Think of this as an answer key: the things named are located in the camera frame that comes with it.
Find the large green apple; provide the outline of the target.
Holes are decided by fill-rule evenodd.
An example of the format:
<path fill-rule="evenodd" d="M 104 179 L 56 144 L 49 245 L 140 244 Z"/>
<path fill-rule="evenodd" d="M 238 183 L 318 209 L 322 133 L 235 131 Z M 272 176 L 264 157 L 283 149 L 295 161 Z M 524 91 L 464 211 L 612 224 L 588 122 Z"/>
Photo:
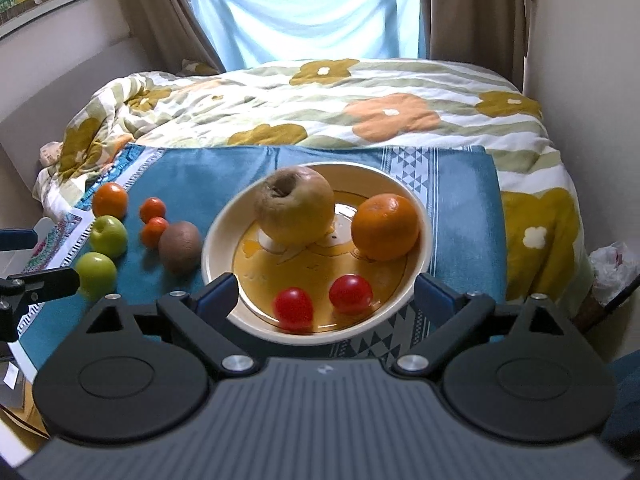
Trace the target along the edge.
<path fill-rule="evenodd" d="M 75 271 L 79 275 L 79 291 L 91 301 L 114 292 L 117 282 L 115 263 L 99 252 L 87 252 L 77 259 Z"/>

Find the brown kiwi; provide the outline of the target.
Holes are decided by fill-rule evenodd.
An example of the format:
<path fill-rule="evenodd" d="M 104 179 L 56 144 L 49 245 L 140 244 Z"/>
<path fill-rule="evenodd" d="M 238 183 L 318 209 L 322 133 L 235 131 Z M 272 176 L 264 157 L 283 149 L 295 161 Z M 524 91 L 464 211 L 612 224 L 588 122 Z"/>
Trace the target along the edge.
<path fill-rule="evenodd" d="M 193 223 L 171 223 L 158 242 L 160 263 L 171 274 L 190 273 L 200 265 L 202 246 L 200 231 Z"/>

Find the small green apple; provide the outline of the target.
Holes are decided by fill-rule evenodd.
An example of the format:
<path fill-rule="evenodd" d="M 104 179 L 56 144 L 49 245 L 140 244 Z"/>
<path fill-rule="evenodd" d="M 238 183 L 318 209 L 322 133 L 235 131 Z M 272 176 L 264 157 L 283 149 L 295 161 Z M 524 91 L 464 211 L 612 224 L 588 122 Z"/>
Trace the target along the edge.
<path fill-rule="evenodd" d="M 117 259 L 127 251 L 128 233 L 120 220 L 107 214 L 94 220 L 89 243 L 95 252 Z"/>

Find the red tomato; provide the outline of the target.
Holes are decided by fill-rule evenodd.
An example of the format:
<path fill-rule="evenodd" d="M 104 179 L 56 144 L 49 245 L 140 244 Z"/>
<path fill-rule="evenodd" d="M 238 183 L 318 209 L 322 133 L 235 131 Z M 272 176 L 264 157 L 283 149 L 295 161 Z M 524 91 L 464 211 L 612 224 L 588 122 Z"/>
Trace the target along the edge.
<path fill-rule="evenodd" d="M 301 288 L 281 290 L 273 299 L 272 310 L 281 330 L 307 333 L 314 325 L 314 305 Z"/>
<path fill-rule="evenodd" d="M 334 310 L 344 315 L 357 315 L 370 309 L 373 292 L 369 282 L 357 274 L 337 278 L 329 289 Z"/>

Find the small tangerine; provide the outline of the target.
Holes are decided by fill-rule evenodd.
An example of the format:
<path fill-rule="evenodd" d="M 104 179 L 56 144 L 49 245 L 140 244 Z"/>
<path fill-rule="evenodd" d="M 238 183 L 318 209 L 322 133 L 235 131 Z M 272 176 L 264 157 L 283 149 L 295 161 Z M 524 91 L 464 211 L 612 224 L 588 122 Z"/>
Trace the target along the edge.
<path fill-rule="evenodd" d="M 160 244 L 160 238 L 169 226 L 169 222 L 163 217 L 153 217 L 140 232 L 141 243 L 149 249 L 156 249 Z"/>
<path fill-rule="evenodd" d="M 139 216 L 144 224 L 147 224 L 153 218 L 166 217 L 166 205 L 158 197 L 147 198 L 139 208 Z"/>

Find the large orange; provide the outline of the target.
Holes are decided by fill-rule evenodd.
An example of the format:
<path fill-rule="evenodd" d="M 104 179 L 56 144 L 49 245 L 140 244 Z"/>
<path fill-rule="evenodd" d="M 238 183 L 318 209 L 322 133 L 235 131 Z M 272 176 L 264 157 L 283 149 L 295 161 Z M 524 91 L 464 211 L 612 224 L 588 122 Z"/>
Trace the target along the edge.
<path fill-rule="evenodd" d="M 117 183 L 104 183 L 93 194 L 91 208 L 96 218 L 113 216 L 122 220 L 128 210 L 127 191 Z"/>

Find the blue patterned towel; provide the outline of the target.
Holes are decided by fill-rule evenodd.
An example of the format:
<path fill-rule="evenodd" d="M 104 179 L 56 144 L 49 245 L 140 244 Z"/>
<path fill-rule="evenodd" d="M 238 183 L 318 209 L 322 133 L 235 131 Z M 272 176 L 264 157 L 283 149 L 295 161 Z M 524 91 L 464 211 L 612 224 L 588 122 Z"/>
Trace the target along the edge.
<path fill-rule="evenodd" d="M 116 262 L 117 292 L 130 304 L 146 304 L 164 292 L 187 292 L 203 286 L 200 272 L 188 278 L 165 274 L 157 256 L 146 252 L 138 234 L 141 221 L 134 212 L 142 200 L 157 196 L 168 206 L 171 221 L 186 220 L 205 235 L 224 205 L 256 180 L 280 167 L 306 162 L 358 162 L 382 170 L 405 184 L 420 198 L 430 216 L 434 256 L 428 270 L 458 292 L 486 292 L 495 300 L 506 296 L 506 231 L 495 164 L 482 148 L 352 148 L 314 150 L 296 146 L 239 146 L 238 148 L 168 148 L 151 150 L 129 145 L 102 181 L 96 182 L 72 206 L 58 208 L 58 222 L 46 248 L 25 270 L 57 268 L 73 264 L 88 252 L 86 245 L 92 194 L 106 182 L 131 184 L 125 219 L 133 240 Z M 30 309 L 20 344 L 38 370 L 56 347 L 79 324 L 91 302 L 81 294 L 49 301 Z M 287 347 L 260 340 L 226 322 L 224 336 L 239 347 L 268 356 L 351 358 L 375 356 L 385 364 L 435 331 L 435 326 L 411 301 L 389 321 L 373 330 L 335 344 Z"/>

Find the cream yellow bowl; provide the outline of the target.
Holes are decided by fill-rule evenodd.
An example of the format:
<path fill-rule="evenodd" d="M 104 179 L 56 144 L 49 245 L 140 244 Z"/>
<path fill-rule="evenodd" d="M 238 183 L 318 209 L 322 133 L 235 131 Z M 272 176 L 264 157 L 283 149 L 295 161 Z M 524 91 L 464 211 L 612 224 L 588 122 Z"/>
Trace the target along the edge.
<path fill-rule="evenodd" d="M 314 162 L 335 193 L 332 230 L 318 243 L 301 250 L 271 244 L 258 230 L 254 215 L 253 183 L 236 194 L 218 214 L 204 240 L 201 258 L 206 283 L 231 272 L 239 283 L 239 298 L 228 320 L 256 338 L 285 346 L 323 346 L 356 337 L 393 316 L 412 298 L 413 282 L 427 270 L 433 253 L 430 218 L 418 193 L 383 171 L 356 162 Z M 374 262 L 359 257 L 352 244 L 350 224 L 357 207 L 368 198 L 393 193 L 405 197 L 416 210 L 420 235 L 405 257 Z M 334 312 L 329 289 L 346 274 L 362 276 L 372 287 L 373 304 L 360 315 Z M 280 330 L 272 302 L 290 287 L 303 289 L 314 307 L 309 333 Z"/>

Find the yellowish brown apple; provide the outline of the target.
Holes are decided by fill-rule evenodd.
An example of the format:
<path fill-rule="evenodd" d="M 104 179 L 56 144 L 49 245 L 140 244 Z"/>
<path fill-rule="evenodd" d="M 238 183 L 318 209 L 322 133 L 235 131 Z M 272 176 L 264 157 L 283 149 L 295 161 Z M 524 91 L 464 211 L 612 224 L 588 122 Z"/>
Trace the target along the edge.
<path fill-rule="evenodd" d="M 281 168 L 258 184 L 258 226 L 277 244 L 307 246 L 329 233 L 334 219 L 332 186 L 307 166 Z"/>

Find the white plastic bag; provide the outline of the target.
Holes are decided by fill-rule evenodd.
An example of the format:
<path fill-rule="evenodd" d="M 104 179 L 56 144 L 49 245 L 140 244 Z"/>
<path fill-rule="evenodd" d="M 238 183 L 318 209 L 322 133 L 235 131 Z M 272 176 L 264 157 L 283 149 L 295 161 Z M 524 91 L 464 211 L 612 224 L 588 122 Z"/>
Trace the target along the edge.
<path fill-rule="evenodd" d="M 600 247 L 589 255 L 594 274 L 592 294 L 606 306 L 639 276 L 639 257 L 624 242 Z"/>

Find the floral striped duvet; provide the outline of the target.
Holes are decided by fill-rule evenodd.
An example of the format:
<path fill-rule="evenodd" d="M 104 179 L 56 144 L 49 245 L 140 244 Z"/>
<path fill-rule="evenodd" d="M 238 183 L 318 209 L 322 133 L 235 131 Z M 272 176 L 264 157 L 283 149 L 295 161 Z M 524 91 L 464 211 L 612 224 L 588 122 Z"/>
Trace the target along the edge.
<path fill-rule="evenodd" d="M 296 144 L 306 148 L 467 148 L 494 160 L 506 218 L 506 296 L 543 292 L 570 315 L 593 273 L 576 188 L 540 105 L 499 75 L 462 63 L 284 61 L 220 74 L 114 79 L 67 123 L 34 195 L 59 217 L 128 143 L 153 148 Z"/>

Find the brown curtain left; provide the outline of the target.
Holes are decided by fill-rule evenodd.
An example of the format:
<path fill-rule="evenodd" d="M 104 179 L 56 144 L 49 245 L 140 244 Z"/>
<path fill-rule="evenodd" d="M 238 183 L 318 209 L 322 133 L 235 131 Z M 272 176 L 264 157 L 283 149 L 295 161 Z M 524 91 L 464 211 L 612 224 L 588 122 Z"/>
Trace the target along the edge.
<path fill-rule="evenodd" d="M 217 52 L 198 24 L 188 0 L 118 0 L 132 36 L 154 66 L 177 73 L 184 60 L 224 71 Z"/>

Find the brown curtain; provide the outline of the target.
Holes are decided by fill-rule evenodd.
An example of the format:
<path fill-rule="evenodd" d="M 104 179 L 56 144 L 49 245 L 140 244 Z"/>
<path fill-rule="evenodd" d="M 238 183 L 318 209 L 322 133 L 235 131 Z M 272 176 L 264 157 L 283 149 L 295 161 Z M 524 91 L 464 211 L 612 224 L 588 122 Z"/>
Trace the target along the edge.
<path fill-rule="evenodd" d="M 523 88 L 525 0 L 420 0 L 431 60 L 492 70 Z"/>
<path fill-rule="evenodd" d="M 198 24 L 188 0 L 118 0 L 132 36 L 154 66 L 177 73 L 184 60 L 224 71 L 217 52 Z"/>

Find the brown curtain right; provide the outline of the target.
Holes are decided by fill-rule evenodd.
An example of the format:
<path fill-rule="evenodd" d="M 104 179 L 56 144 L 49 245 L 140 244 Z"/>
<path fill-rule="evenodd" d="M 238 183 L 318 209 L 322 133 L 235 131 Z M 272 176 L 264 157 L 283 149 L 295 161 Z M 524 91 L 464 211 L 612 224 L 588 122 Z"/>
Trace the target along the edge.
<path fill-rule="evenodd" d="M 420 0 L 431 60 L 492 70 L 523 88 L 525 0 Z"/>

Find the light blue window cloth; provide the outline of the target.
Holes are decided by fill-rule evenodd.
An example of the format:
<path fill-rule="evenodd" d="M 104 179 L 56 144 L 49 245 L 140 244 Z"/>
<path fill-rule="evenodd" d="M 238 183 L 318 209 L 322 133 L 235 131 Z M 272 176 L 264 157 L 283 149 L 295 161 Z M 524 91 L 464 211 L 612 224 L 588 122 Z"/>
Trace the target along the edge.
<path fill-rule="evenodd" d="M 421 0 L 189 0 L 228 72 L 274 61 L 426 58 Z"/>

